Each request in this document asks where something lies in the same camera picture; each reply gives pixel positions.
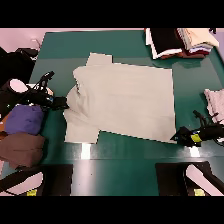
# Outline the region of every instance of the yellow label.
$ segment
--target yellow label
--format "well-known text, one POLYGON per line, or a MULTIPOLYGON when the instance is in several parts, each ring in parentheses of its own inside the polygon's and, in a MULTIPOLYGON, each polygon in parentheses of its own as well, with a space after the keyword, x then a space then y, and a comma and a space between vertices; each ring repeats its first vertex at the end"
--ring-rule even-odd
POLYGON ((194 189, 195 196, 205 196, 205 192, 202 189, 194 189))
POLYGON ((194 142, 202 142, 202 140, 200 139, 200 137, 199 137, 198 134, 191 135, 191 139, 192 139, 194 142))
POLYGON ((28 191, 27 196, 37 196, 37 190, 28 191))

